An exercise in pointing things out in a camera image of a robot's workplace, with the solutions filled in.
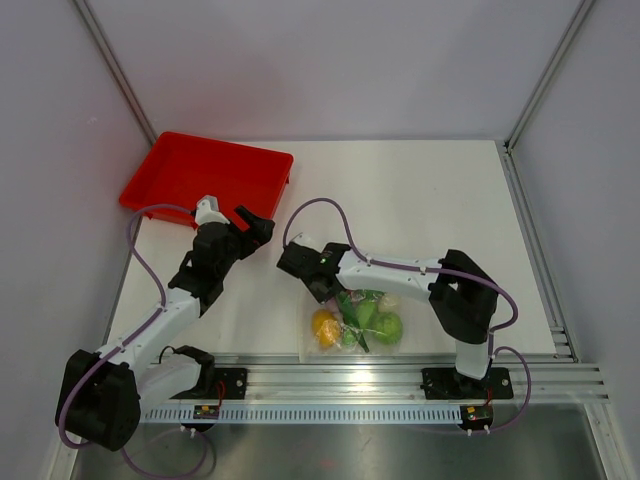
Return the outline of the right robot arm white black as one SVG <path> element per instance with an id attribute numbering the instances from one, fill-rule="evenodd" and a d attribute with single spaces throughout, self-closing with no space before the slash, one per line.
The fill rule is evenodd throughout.
<path id="1" fill-rule="evenodd" d="M 497 309 L 493 280 L 466 254 L 450 250 L 435 261 L 393 261 L 367 257 L 352 246 L 329 243 L 323 250 L 289 242 L 277 262 L 300 280 L 319 304 L 312 334 L 318 345 L 392 347 L 404 333 L 393 301 L 405 297 L 428 305 L 443 331 L 455 341 L 452 367 L 425 376 L 428 399 L 480 399 L 491 390 L 489 327 Z"/>

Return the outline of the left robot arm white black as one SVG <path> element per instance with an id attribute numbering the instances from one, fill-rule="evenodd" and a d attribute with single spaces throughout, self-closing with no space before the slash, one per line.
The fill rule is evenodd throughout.
<path id="1" fill-rule="evenodd" d="M 116 340 L 89 352 L 79 349 L 67 360 L 55 424 L 71 449 L 90 444 L 110 451 L 124 447 L 148 410 L 184 391 L 195 398 L 215 388 L 213 357 L 188 349 L 176 361 L 152 366 L 159 349 L 200 319 L 223 292 L 232 266 L 268 244 L 275 223 L 244 206 L 235 208 L 240 228 L 218 208 L 212 196 L 190 211 L 196 224 L 191 249 L 149 316 Z"/>

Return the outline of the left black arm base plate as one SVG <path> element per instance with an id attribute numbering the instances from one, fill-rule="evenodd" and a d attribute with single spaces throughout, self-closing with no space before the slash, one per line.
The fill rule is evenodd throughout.
<path id="1" fill-rule="evenodd" d="M 246 368 L 216 367 L 208 380 L 199 381 L 190 390 L 171 397 L 172 400 L 244 400 L 248 384 Z"/>

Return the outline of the clear zip top bag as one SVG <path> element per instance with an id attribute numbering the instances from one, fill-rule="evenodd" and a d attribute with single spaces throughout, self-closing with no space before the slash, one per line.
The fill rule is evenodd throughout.
<path id="1" fill-rule="evenodd" d="M 303 292 L 297 317 L 303 363 L 320 356 L 393 355 L 407 333 L 400 298 L 378 290 L 347 290 L 324 303 Z"/>

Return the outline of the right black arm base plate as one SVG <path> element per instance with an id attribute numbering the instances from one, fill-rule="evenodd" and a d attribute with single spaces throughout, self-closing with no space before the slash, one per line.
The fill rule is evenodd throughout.
<path id="1" fill-rule="evenodd" d="M 510 400 L 514 398 L 510 373 L 504 367 L 491 367 L 480 380 L 460 374 L 454 367 L 421 370 L 427 400 Z"/>

